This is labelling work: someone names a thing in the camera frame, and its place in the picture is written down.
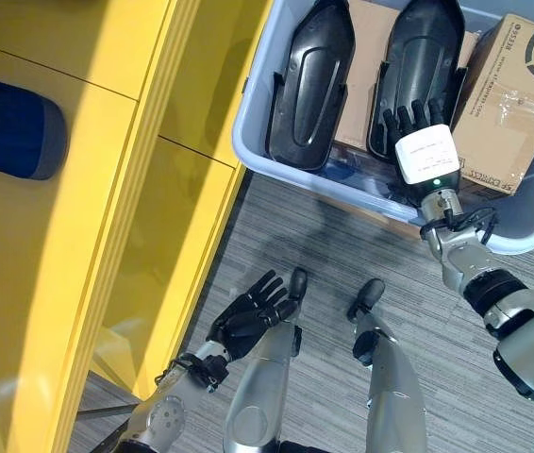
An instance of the cardboard box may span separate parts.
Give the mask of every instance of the cardboard box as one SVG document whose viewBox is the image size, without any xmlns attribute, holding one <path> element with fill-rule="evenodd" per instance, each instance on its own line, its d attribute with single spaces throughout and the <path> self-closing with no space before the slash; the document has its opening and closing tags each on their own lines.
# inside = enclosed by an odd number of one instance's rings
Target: cardboard box
<svg viewBox="0 0 534 453">
<path fill-rule="evenodd" d="M 468 63 L 454 124 L 462 175 L 514 194 L 534 157 L 534 23 L 508 14 Z"/>
<path fill-rule="evenodd" d="M 350 0 L 355 29 L 355 55 L 347 77 L 347 96 L 334 140 L 362 151 L 370 127 L 374 87 L 380 63 L 387 54 L 392 26 L 399 14 L 366 0 Z M 476 44 L 476 33 L 466 33 L 458 65 L 466 66 Z"/>
</svg>

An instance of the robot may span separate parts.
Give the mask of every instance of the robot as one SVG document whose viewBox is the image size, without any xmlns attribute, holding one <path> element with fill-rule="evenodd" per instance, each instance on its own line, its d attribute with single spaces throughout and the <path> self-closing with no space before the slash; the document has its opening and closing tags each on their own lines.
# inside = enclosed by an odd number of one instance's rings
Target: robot
<svg viewBox="0 0 534 453">
<path fill-rule="evenodd" d="M 534 401 L 534 290 L 504 269 L 479 239 L 491 214 L 462 213 L 456 191 L 429 193 L 422 202 L 422 229 L 442 265 L 444 284 L 461 294 L 483 318 L 499 343 L 498 370 L 517 392 Z M 307 274 L 296 269 L 289 290 L 270 271 L 217 318 L 206 343 L 183 354 L 157 379 L 155 393 L 132 413 L 115 452 L 165 453 L 182 432 L 185 414 L 214 392 L 226 367 L 252 350 L 225 420 L 225 453 L 326 453 L 281 442 L 290 358 L 298 353 L 296 319 L 307 288 Z M 384 291 L 369 281 L 349 309 L 357 324 L 353 355 L 372 367 L 366 452 L 426 453 L 425 405 L 418 379 L 391 330 L 372 313 Z"/>
</svg>

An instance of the yellow cabinet door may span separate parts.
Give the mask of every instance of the yellow cabinet door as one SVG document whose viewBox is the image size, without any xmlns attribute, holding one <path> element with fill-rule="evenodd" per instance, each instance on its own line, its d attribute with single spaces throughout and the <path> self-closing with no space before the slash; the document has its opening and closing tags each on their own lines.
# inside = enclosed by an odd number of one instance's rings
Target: yellow cabinet door
<svg viewBox="0 0 534 453">
<path fill-rule="evenodd" d="M 0 50 L 138 99 L 160 25 L 175 3 L 0 0 Z"/>
<path fill-rule="evenodd" d="M 158 139 L 92 370 L 140 397 L 179 347 L 237 188 L 234 170 Z"/>
<path fill-rule="evenodd" d="M 0 173 L 0 452 L 44 452 L 67 397 L 82 295 L 136 103 L 3 52 L 0 81 L 54 100 L 70 134 L 51 179 Z"/>
<path fill-rule="evenodd" d="M 231 123 L 271 2 L 203 0 L 159 135 L 235 167 Z"/>
</svg>

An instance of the black plastic shoe form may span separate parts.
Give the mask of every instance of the black plastic shoe form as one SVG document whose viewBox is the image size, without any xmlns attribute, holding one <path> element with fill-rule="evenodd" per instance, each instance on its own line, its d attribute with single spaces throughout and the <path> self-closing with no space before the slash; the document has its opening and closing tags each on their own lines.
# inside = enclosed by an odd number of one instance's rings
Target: black plastic shoe form
<svg viewBox="0 0 534 453">
<path fill-rule="evenodd" d="M 266 140 L 272 159 L 308 172 L 324 166 L 354 50 L 346 0 L 318 0 L 294 30 L 286 74 L 275 74 Z"/>
</svg>

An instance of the yellow cabinet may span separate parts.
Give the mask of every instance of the yellow cabinet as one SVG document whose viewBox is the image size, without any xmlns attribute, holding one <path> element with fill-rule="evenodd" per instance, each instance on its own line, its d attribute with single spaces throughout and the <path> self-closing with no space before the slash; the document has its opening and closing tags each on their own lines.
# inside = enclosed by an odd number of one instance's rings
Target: yellow cabinet
<svg viewBox="0 0 534 453">
<path fill-rule="evenodd" d="M 267 12 L 0 0 L 0 81 L 69 131 L 53 178 L 0 174 L 0 453 L 65 451 L 91 368 L 147 396 L 176 353 L 243 175 L 231 127 Z"/>
<path fill-rule="evenodd" d="M 0 49 L 137 99 L 169 3 L 0 0 Z"/>
<path fill-rule="evenodd" d="M 73 326 L 82 322 L 89 264 L 118 170 L 114 150 L 125 146 L 135 102 L 3 52 L 0 80 L 56 101 L 70 133 L 59 175 L 0 174 L 0 451 L 25 451 L 57 428 L 62 379 L 75 359 Z"/>
<path fill-rule="evenodd" d="M 228 110 L 254 56 L 267 0 L 203 0 L 185 47 L 160 136 L 235 167 Z"/>
<path fill-rule="evenodd" d="M 92 370 L 142 397 L 192 312 L 193 283 L 234 171 L 159 139 L 114 282 Z"/>
</svg>

